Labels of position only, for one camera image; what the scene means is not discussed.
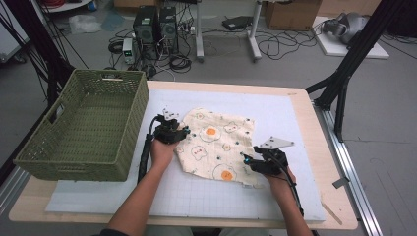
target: basket handle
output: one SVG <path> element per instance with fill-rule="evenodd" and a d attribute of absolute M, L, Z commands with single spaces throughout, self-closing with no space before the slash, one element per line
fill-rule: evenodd
<path fill-rule="evenodd" d="M 61 165 L 56 167 L 56 171 L 61 173 L 87 173 L 83 166 Z"/>
<path fill-rule="evenodd" d="M 101 72 L 100 77 L 103 81 L 112 81 L 112 82 L 121 82 L 123 81 L 122 75 L 120 74 L 120 72 L 117 71 L 106 71 L 106 72 Z"/>
<path fill-rule="evenodd" d="M 48 112 L 48 120 L 53 125 L 62 116 L 65 111 L 64 102 L 61 99 L 57 99 L 52 105 L 51 109 Z"/>

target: green woven basket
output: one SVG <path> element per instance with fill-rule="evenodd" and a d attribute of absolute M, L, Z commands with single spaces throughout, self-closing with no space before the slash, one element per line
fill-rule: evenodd
<path fill-rule="evenodd" d="M 44 180 L 125 181 L 148 99 L 143 72 L 75 70 L 14 162 Z"/>

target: orange circle print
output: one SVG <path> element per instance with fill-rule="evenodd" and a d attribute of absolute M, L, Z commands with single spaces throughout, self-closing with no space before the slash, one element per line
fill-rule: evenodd
<path fill-rule="evenodd" d="M 229 171 L 223 170 L 223 172 L 221 172 L 221 178 L 225 181 L 230 181 L 233 179 L 233 175 Z"/>
<path fill-rule="evenodd" d="M 208 135 L 215 135 L 215 129 L 213 129 L 213 128 L 208 128 L 208 129 L 206 130 L 206 134 L 208 134 Z"/>

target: table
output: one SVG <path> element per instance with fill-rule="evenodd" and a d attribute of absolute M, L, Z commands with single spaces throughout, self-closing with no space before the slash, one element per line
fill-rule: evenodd
<path fill-rule="evenodd" d="M 310 223 L 312 229 L 355 229 L 358 225 L 344 187 L 335 189 L 332 183 L 338 180 L 334 160 L 322 128 L 319 124 L 311 100 L 301 88 L 267 88 L 233 85 L 211 85 L 172 82 L 148 82 L 150 89 L 175 89 L 194 91 L 220 91 L 229 93 L 269 94 L 288 96 L 293 104 L 298 124 L 303 136 L 306 152 L 320 191 L 322 205 L 327 220 Z M 9 213 L 14 221 L 31 222 L 82 222 L 106 223 L 110 214 L 80 214 L 45 212 L 56 181 L 43 181 L 30 177 L 15 205 Z M 283 221 L 191 218 L 191 217 L 155 217 L 150 216 L 148 224 L 188 225 L 204 227 L 264 227 L 284 228 Z"/>
<path fill-rule="evenodd" d="M 64 3 L 64 5 L 57 7 L 57 8 L 47 8 L 47 7 L 42 7 L 42 8 L 47 9 L 49 13 L 64 12 L 64 11 L 73 10 L 79 7 L 83 7 L 87 5 L 88 3 L 90 3 L 91 1 L 92 0 L 82 0 L 80 3 Z"/>
<path fill-rule="evenodd" d="M 248 31 L 248 39 L 251 45 L 252 52 L 254 54 L 254 62 L 262 58 L 260 48 L 258 47 L 257 40 L 255 39 L 255 33 L 257 32 L 258 20 L 260 18 L 260 13 L 262 9 L 262 2 L 285 2 L 285 0 L 257 0 L 255 5 L 254 19 L 252 21 L 252 29 Z M 202 0 L 197 0 L 197 27 L 196 27 L 196 50 L 197 50 L 197 59 L 199 62 L 204 62 L 205 52 L 203 49 L 203 36 L 202 36 L 202 16 L 201 11 Z"/>

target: person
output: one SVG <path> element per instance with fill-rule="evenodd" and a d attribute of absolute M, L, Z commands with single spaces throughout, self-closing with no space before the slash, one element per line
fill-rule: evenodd
<path fill-rule="evenodd" d="M 119 207 L 106 228 L 101 230 L 100 236 L 140 236 L 144 234 L 153 198 L 163 173 L 172 160 L 173 151 L 177 145 L 178 143 L 166 145 L 159 140 L 152 142 L 150 149 L 152 165 L 150 170 Z M 296 178 L 289 168 L 288 172 L 295 183 Z M 271 192 L 281 208 L 287 234 L 288 236 L 310 236 L 312 232 L 296 205 L 287 181 L 282 180 L 283 177 L 280 175 L 266 176 L 270 183 Z"/>

